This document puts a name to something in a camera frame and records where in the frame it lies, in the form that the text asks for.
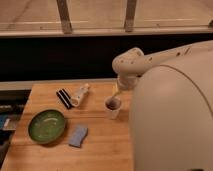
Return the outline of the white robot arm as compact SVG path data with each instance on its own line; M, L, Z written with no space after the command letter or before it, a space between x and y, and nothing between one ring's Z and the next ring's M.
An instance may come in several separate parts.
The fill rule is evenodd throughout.
M213 40L157 53L132 48L112 62L132 92L134 171L213 171Z

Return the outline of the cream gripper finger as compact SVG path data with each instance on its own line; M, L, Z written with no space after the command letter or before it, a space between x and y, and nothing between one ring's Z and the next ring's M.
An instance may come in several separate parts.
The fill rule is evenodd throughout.
M115 99L116 96L119 95L119 94L120 94L120 90L119 90L118 85L116 83L112 88L112 97L111 98Z

